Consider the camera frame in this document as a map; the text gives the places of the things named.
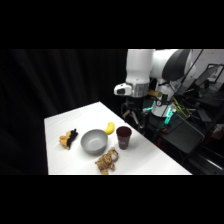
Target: food item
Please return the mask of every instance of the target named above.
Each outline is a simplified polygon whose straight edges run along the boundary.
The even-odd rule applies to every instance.
[[[77,137],[78,133],[76,129],[74,131],[69,131],[66,133],[66,136],[61,136],[59,142],[65,149],[70,149],[72,142]]]
[[[115,166],[113,164],[118,158],[118,153],[115,151],[115,148],[111,148],[111,150],[106,154],[99,158],[99,160],[95,163],[102,175],[108,175],[108,168],[114,170]]]
[[[110,122],[108,124],[108,127],[105,130],[105,132],[106,132],[107,135],[111,135],[114,132],[114,129],[115,129],[114,123]]]

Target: green light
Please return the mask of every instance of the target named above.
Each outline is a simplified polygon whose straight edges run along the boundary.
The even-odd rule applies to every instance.
[[[169,108],[169,111],[167,113],[167,118],[165,120],[165,124],[169,124],[172,115],[173,115],[173,112],[172,112],[171,108]]]
[[[143,109],[143,110],[144,110],[144,111],[150,111],[150,110],[152,110],[152,108],[154,107],[154,104],[155,104],[155,101],[153,102],[152,107],[150,107],[150,108],[145,108],[145,109]]]

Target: wire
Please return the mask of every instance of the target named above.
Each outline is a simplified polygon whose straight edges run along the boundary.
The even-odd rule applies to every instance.
[[[201,50],[200,54],[198,55],[198,57],[195,59],[193,65],[191,66],[191,68],[189,69],[189,71],[187,72],[187,74],[184,76],[184,78],[181,80],[181,85],[179,86],[178,90],[182,87],[185,79],[187,78],[188,74],[190,73],[191,69],[194,67],[194,65],[196,64],[196,62],[198,61],[199,57],[201,56],[201,54],[203,53],[204,49]]]
[[[195,131],[197,131],[203,137],[201,140],[201,142],[203,142],[205,139],[205,136],[197,128],[195,128],[193,125],[191,125],[189,122],[187,122],[184,118],[182,118],[178,113],[176,113],[176,114],[178,117],[180,117],[184,122],[186,122],[189,126],[191,126]]]
[[[216,153],[216,152],[213,152],[211,149],[208,149],[207,147],[201,146],[201,148],[203,148],[203,149],[207,149],[208,151],[210,151],[210,152],[214,153],[215,155],[220,156],[221,158],[224,159],[223,156],[221,156],[220,154],[218,154],[218,153]]]
[[[193,65],[190,67],[189,71],[187,72],[187,74],[186,74],[186,75],[184,76],[184,78],[182,79],[182,81],[181,81],[181,85],[178,87],[177,92],[175,92],[175,90],[174,90],[174,94],[173,94],[173,96],[170,98],[170,101],[168,102],[168,104],[167,104],[167,106],[166,106],[166,109],[164,110],[162,116],[160,117],[160,119],[159,119],[159,121],[158,121],[158,123],[157,123],[157,125],[156,125],[157,129],[158,129],[159,123],[161,122],[161,118],[163,117],[163,115],[165,114],[167,108],[169,107],[170,103],[172,102],[172,98],[175,96],[176,93],[178,93],[180,87],[182,87],[183,82],[185,81],[187,75],[190,73],[190,71],[192,70],[192,68],[194,67],[194,65],[196,64],[196,62],[198,61],[198,59],[199,59],[199,57],[201,56],[201,54],[202,54],[203,51],[204,51],[204,49],[201,50],[200,54],[199,54],[198,57],[195,59]]]
[[[177,104],[177,109],[186,117],[186,118],[189,118],[190,117],[190,115],[186,115],[184,112],[183,112],[183,110],[181,109],[181,107],[179,106],[179,104],[178,104],[178,102],[177,102],[177,100],[175,99],[175,97],[173,97],[173,99],[174,99],[174,101],[175,101],[175,103]]]
[[[154,79],[155,79],[155,78],[153,78],[153,79],[150,81],[149,85],[152,83],[152,81],[153,81]]]
[[[203,95],[203,97],[205,97],[205,98],[207,98],[207,99],[210,99],[210,100],[224,101],[224,99],[210,98],[210,97],[207,97],[206,95]]]
[[[219,90],[219,88],[218,88],[218,87],[216,87],[216,86],[210,86],[210,87],[212,87],[212,88],[215,88],[215,89]]]
[[[202,136],[202,139],[201,141],[195,146],[198,147],[204,140],[205,140],[205,136],[198,130],[196,129],[193,125],[191,125],[190,123],[188,123],[184,118],[182,118],[178,113],[176,113],[178,117],[180,117],[184,122],[186,122],[189,126],[191,126],[195,131],[197,131],[201,136]],[[182,165],[184,164],[185,160],[190,156],[190,153],[189,155],[186,156],[186,158],[182,161]]]

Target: black curtain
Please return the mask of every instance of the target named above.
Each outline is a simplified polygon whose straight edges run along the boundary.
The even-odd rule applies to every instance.
[[[0,174],[47,174],[44,118],[101,101],[120,115],[114,87],[127,49],[0,51]]]

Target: cable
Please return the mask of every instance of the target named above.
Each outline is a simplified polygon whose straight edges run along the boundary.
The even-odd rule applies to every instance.
[[[179,106],[179,104],[178,104],[178,102],[177,102],[177,100],[175,99],[175,97],[173,97],[173,99],[174,99],[174,101],[175,101],[175,103],[177,104],[177,108],[176,109],[178,109],[186,118],[189,118],[190,117],[190,115],[186,115],[184,112],[183,112],[183,110],[181,109],[181,107]]]
[[[187,78],[188,74],[190,73],[191,69],[194,67],[194,65],[196,64],[196,62],[198,61],[199,57],[201,56],[201,54],[203,53],[204,49],[201,50],[200,54],[198,55],[198,57],[196,58],[196,60],[194,61],[193,65],[191,66],[190,70],[187,72],[187,74],[184,76],[184,78],[181,80],[181,85],[178,87],[178,90],[182,87],[185,79]]]
[[[149,85],[152,83],[152,81],[153,81],[154,79],[155,79],[155,78],[153,78],[153,79],[150,81]]]
[[[173,94],[173,96],[170,98],[170,101],[168,102],[168,104],[167,104],[167,106],[166,106],[166,109],[164,110],[162,116],[160,117],[160,119],[159,119],[159,121],[158,121],[158,123],[157,123],[157,125],[156,125],[157,129],[158,129],[159,123],[161,122],[161,118],[162,118],[163,115],[165,114],[167,108],[169,107],[169,104],[172,102],[172,98],[175,96],[176,93],[178,93],[179,89],[182,87],[183,82],[185,81],[187,75],[190,73],[190,71],[192,70],[192,68],[194,67],[194,65],[196,64],[196,62],[198,61],[198,59],[199,59],[199,57],[201,56],[201,54],[202,54],[203,51],[204,51],[204,49],[201,50],[200,54],[199,54],[198,57],[195,59],[193,65],[190,67],[189,71],[187,72],[187,74],[186,74],[186,75],[184,76],[184,78],[182,79],[182,81],[181,81],[181,83],[180,83],[180,86],[178,87],[177,92],[175,92],[175,90],[174,90],[174,94]]]
[[[205,136],[197,129],[197,128],[195,128],[193,125],[191,125],[189,122],[187,122],[184,118],[182,118],[178,113],[176,113],[176,115],[178,116],[178,117],[180,117],[184,122],[186,122],[189,126],[191,126],[195,131],[197,131],[202,137],[203,137],[203,139],[201,140],[201,142],[203,142],[204,141],[204,139],[205,139]]]
[[[207,98],[207,99],[210,99],[210,100],[224,101],[224,99],[210,98],[210,97],[207,97],[206,95],[203,95],[203,97],[205,97],[205,98]]]
[[[221,156],[220,154],[218,154],[218,153],[216,153],[216,152],[213,152],[211,149],[208,149],[207,147],[201,146],[201,148],[203,148],[203,149],[207,149],[208,151],[210,151],[210,152],[214,153],[215,155],[220,156],[221,158],[224,159],[223,156]]]

